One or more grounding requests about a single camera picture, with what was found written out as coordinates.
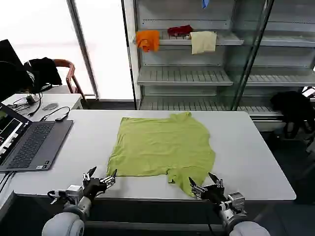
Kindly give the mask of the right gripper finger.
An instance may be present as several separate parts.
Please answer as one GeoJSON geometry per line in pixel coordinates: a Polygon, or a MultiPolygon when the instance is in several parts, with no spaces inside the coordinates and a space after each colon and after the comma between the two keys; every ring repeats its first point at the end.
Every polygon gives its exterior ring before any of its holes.
{"type": "Polygon", "coordinates": [[[217,188],[224,188],[223,180],[219,179],[215,174],[208,173],[210,179],[213,181],[213,183],[217,186],[217,188]]]}
{"type": "Polygon", "coordinates": [[[189,182],[190,182],[190,186],[191,186],[191,191],[192,193],[198,197],[198,198],[202,198],[202,194],[205,193],[205,188],[202,186],[199,186],[195,183],[195,181],[189,177],[189,182]]]}

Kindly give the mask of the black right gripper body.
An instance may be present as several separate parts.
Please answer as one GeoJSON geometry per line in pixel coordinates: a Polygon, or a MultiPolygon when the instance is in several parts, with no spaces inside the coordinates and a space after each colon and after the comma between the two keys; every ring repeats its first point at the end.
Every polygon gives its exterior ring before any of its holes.
{"type": "Polygon", "coordinates": [[[216,184],[204,186],[205,191],[201,193],[201,199],[209,200],[213,204],[220,204],[227,201],[224,196],[224,187],[218,187],[216,184]]]}

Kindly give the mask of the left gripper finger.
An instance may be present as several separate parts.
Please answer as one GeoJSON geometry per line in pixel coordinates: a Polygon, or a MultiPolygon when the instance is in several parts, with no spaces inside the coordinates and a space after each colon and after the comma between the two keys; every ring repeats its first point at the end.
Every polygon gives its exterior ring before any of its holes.
{"type": "Polygon", "coordinates": [[[100,185],[104,188],[110,188],[116,183],[116,175],[117,175],[117,169],[113,172],[112,175],[105,177],[103,179],[100,179],[100,185]]]}
{"type": "Polygon", "coordinates": [[[86,173],[83,173],[83,182],[89,182],[91,179],[94,179],[93,174],[95,170],[97,169],[96,166],[89,169],[86,173]]]}

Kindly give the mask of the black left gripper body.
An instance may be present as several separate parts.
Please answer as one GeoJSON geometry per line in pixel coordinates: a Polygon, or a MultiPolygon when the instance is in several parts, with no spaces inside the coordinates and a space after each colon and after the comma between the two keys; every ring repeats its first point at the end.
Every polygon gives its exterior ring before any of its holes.
{"type": "Polygon", "coordinates": [[[105,192],[107,184],[102,183],[99,178],[90,178],[90,180],[83,181],[83,196],[93,200],[99,192],[105,192]]]}

